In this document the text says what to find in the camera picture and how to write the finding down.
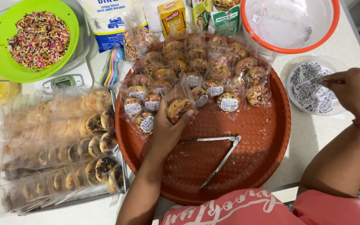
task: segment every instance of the person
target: person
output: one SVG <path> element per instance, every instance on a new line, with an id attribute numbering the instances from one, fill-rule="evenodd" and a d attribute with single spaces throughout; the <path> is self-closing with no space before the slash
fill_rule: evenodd
<path id="1" fill-rule="evenodd" d="M 174 207 L 162 225 L 330 225 L 359 224 L 360 200 L 360 69 L 324 77 L 342 106 L 355 119 L 353 124 L 328 143 L 311 161 L 301 178 L 293 212 L 261 189 L 228 193 L 201 206 Z M 153 142 L 120 209 L 117 225 L 147 225 L 153 221 L 160 194 L 165 157 L 180 139 L 187 124 L 193 123 L 193 110 L 172 125 L 161 103 L 154 118 Z"/>

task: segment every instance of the digital display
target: digital display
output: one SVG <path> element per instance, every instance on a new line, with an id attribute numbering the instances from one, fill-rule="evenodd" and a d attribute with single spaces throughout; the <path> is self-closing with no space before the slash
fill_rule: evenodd
<path id="1" fill-rule="evenodd" d="M 72 86 L 71 83 L 70 83 L 70 80 L 65 80 L 65 81 L 62 81 L 62 82 L 59 82 L 59 83 L 56 83 L 58 88 L 62 88 L 63 85 L 66 85 L 66 86 Z"/>

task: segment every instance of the pink shirt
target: pink shirt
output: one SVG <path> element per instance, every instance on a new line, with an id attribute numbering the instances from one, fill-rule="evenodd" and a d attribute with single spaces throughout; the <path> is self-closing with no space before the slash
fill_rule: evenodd
<path id="1" fill-rule="evenodd" d="M 269 192 L 245 189 L 201 206 L 174 206 L 160 225 L 360 225 L 360 200 L 309 190 L 299 195 L 293 212 Z"/>

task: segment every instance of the brown woven tray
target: brown woven tray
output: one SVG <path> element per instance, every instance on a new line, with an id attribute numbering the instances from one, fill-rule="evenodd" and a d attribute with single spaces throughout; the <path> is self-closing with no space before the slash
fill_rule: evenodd
<path id="1" fill-rule="evenodd" d="M 228 43 L 234 40 L 227 38 Z M 270 73 L 270 108 L 243 110 L 235 121 L 211 109 L 200 108 L 194 123 L 185 128 L 181 139 L 241 135 L 241 142 L 221 170 L 203 188 L 205 179 L 230 149 L 230 141 L 194 142 L 177 145 L 164 163 L 161 195 L 182 205 L 200 205 L 226 193 L 262 186 L 274 173 L 287 149 L 291 113 L 287 93 L 276 72 Z M 119 115 L 121 94 L 116 101 L 115 128 L 120 150 L 137 174 L 150 146 Z"/>

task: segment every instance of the countertop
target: countertop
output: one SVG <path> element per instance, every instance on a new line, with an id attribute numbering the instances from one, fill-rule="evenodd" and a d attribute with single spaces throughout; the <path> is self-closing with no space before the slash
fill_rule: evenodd
<path id="1" fill-rule="evenodd" d="M 285 84 L 293 63 L 288 63 L 299 56 L 331 56 L 348 67 L 360 67 L 360 46 L 353 33 L 346 14 L 341 8 L 340 21 L 330 39 L 313 51 L 298 54 L 278 56 L 273 68 Z M 88 65 L 95 80 L 99 80 L 107 52 L 98 53 L 95 38 L 92 36 L 91 50 L 87 56 Z M 131 64 L 126 63 L 122 77 L 127 73 Z M 30 86 L 23 85 L 28 93 L 34 93 Z M 262 186 L 264 189 L 298 182 L 304 169 L 313 157 L 330 142 L 336 135 L 351 124 L 352 114 L 345 112 L 337 116 L 309 115 L 291 106 L 291 137 L 283 161 L 273 176 Z M 87 204 L 77 205 L 65 209 L 40 212 L 28 216 L 18 217 L 9 214 L 0 218 L 0 224 L 114 224 L 116 221 L 117 207 L 108 207 L 111 199 L 104 199 Z"/>

